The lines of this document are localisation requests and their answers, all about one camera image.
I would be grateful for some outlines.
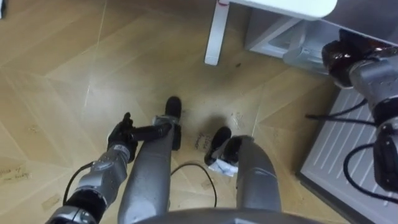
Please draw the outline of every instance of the black shoe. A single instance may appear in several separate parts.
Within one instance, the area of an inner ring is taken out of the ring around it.
[[[229,140],[223,152],[223,160],[235,165],[239,161],[239,150],[242,145],[242,137],[235,136]]]
[[[166,103],[166,115],[181,118],[182,104],[180,98],[177,96],[171,96]]]
[[[216,161],[216,159],[212,158],[211,155],[228,139],[232,136],[232,132],[229,127],[220,128],[211,140],[211,146],[209,151],[205,155],[205,164],[210,166],[212,163]]]
[[[181,118],[181,112],[182,112],[182,103],[180,98],[177,96],[171,96],[166,103],[166,109],[165,109],[165,114],[168,116],[173,116],[175,118],[178,118],[178,120]],[[174,126],[174,138],[173,138],[173,146],[172,149],[174,151],[177,151],[180,149],[181,146],[181,126],[179,124],[176,124]]]

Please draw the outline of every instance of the black cable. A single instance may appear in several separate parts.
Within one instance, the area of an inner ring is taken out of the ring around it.
[[[371,144],[365,144],[365,145],[362,145],[362,146],[358,146],[358,147],[356,147],[355,149],[353,149],[351,152],[348,153],[348,155],[345,157],[344,163],[343,163],[343,172],[344,172],[344,176],[346,177],[347,181],[348,181],[356,190],[360,191],[361,193],[363,193],[363,194],[365,194],[365,195],[367,195],[367,196],[370,196],[370,197],[372,197],[372,198],[377,198],[377,199],[380,199],[380,200],[386,200],[386,201],[388,201],[388,202],[392,202],[392,203],[398,204],[398,198],[388,197],[388,196],[384,196],[384,195],[381,195],[381,194],[376,194],[376,193],[373,193],[373,192],[371,192],[371,191],[368,191],[368,190],[362,188],[361,186],[359,186],[359,185],[352,179],[352,177],[349,175],[349,172],[348,172],[348,163],[349,163],[349,161],[351,160],[351,158],[352,158],[355,154],[357,154],[358,152],[360,152],[360,151],[362,151],[362,150],[364,150],[364,149],[368,149],[368,148],[370,148],[370,147],[373,147],[373,145],[374,145],[374,144],[371,143]]]
[[[213,191],[214,191],[214,207],[217,207],[217,192],[216,192],[216,187],[214,186],[214,183],[209,175],[209,173],[207,172],[207,170],[200,164],[194,163],[194,162],[187,162],[184,164],[179,165],[177,168],[175,168],[172,173],[170,174],[170,176],[172,176],[174,173],[176,173],[176,171],[178,171],[179,169],[185,167],[185,166],[197,166],[199,168],[201,168],[203,171],[205,171],[205,174],[207,175],[207,177],[209,178],[209,181],[211,183],[211,186],[213,187]]]
[[[349,119],[349,118],[336,118],[337,116],[341,116],[347,113],[350,113],[362,106],[364,106],[368,101],[363,99],[357,105],[348,108],[347,110],[343,110],[337,113],[328,114],[328,115],[315,115],[315,114],[306,114],[305,117],[307,119],[317,120],[317,121],[336,121],[336,122],[346,122],[346,123],[354,123],[354,124],[364,124],[376,127],[377,125],[371,121],[364,121],[359,119]]]
[[[343,110],[343,111],[340,111],[340,112],[337,112],[337,113],[333,113],[333,114],[328,114],[328,115],[311,115],[311,116],[321,116],[321,117],[329,116],[329,117],[337,117],[337,116],[341,116],[341,115],[347,114],[347,113],[349,113],[349,112],[352,112],[352,111],[354,111],[354,110],[356,110],[356,109],[359,109],[359,108],[361,108],[362,106],[366,105],[367,103],[368,103],[367,99],[363,99],[363,100],[362,100],[361,102],[359,102],[357,105],[353,106],[352,108],[348,108],[347,110]]]
[[[306,114],[306,118],[308,119],[313,119],[317,121],[336,121],[336,122],[346,122],[346,123],[354,123],[354,124],[364,124],[364,125],[370,125],[376,127],[377,125],[371,121],[364,121],[364,120],[359,120],[359,119],[349,119],[349,118],[335,118],[335,117],[330,117],[328,115],[312,115],[312,114]]]
[[[86,165],[83,165],[81,168],[79,168],[79,169],[72,175],[72,177],[70,178],[69,183],[68,183],[68,185],[67,185],[67,188],[65,189],[65,193],[64,193],[64,195],[63,195],[63,200],[62,200],[62,205],[65,205],[66,202],[67,202],[69,189],[70,189],[70,186],[71,186],[73,180],[75,180],[76,176],[77,176],[81,171],[83,171],[83,170],[85,170],[85,169],[90,168],[91,166],[93,166],[93,163],[94,163],[94,162],[90,162],[90,163],[87,163]]]

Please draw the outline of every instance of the white plastic item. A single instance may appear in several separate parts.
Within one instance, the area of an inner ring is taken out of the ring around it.
[[[228,17],[229,4],[216,2],[213,22],[211,22],[209,40],[205,55],[205,63],[208,65],[217,65],[220,57],[221,46],[223,44],[226,20]]]
[[[337,0],[232,0],[231,2],[314,21],[329,15],[336,7]]]
[[[274,12],[253,9],[245,48],[260,54],[282,58],[293,36],[294,26],[301,19]]]
[[[238,172],[238,167],[228,164],[221,159],[216,159],[216,161],[209,166],[209,169],[214,172],[227,175],[228,177],[233,177]]]
[[[339,39],[339,27],[323,21],[302,21],[294,27],[283,60],[289,65],[328,74],[322,62],[322,48]]]

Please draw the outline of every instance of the wooden floor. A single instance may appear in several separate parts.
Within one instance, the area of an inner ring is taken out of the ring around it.
[[[346,223],[294,177],[317,128],[303,116],[327,110],[331,80],[244,50],[249,11],[235,5],[220,64],[205,65],[214,4],[9,1],[0,20],[0,223],[46,221],[74,171],[105,151],[123,114],[148,125],[171,95],[183,101],[182,148],[172,167],[202,161],[212,134],[227,124],[268,153],[285,212]],[[211,176],[219,207],[235,206],[235,179]],[[120,198],[102,223],[116,223]],[[213,200],[201,170],[172,177],[171,210]]]

